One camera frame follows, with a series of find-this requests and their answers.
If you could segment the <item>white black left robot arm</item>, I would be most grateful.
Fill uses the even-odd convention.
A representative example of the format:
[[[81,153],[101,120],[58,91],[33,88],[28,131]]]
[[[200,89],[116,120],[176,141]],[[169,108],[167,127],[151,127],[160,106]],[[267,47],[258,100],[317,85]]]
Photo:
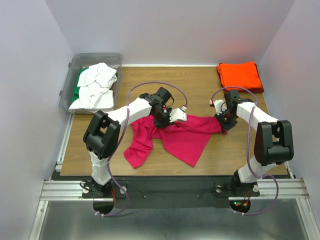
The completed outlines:
[[[99,110],[93,115],[83,136],[92,163],[91,183],[82,184],[84,190],[102,198],[112,192],[109,162],[120,145],[127,126],[148,116],[151,116],[151,123],[157,128],[172,125],[172,108],[166,106],[172,98],[167,89],[160,87],[154,94],[141,94],[127,106],[107,113]]]

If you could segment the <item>pink t shirt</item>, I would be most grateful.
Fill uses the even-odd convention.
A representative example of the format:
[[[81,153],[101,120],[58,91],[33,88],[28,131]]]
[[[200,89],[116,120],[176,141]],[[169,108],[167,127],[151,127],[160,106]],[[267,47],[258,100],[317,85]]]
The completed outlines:
[[[147,116],[131,124],[133,138],[124,157],[134,168],[142,166],[153,149],[153,139],[162,140],[164,150],[194,167],[213,134],[222,132],[216,117],[187,115],[187,121],[157,128],[154,118]]]

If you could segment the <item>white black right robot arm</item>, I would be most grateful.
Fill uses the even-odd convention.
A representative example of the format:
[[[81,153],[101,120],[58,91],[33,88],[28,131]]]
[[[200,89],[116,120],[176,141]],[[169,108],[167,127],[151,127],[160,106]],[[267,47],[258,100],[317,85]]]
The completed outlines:
[[[234,195],[257,192],[257,180],[272,168],[294,157],[292,125],[288,120],[278,120],[257,106],[257,99],[242,98],[237,90],[224,93],[224,99],[211,99],[215,117],[226,133],[236,126],[238,119],[248,123],[248,130],[255,130],[253,157],[247,156],[246,164],[236,170],[227,189]]]

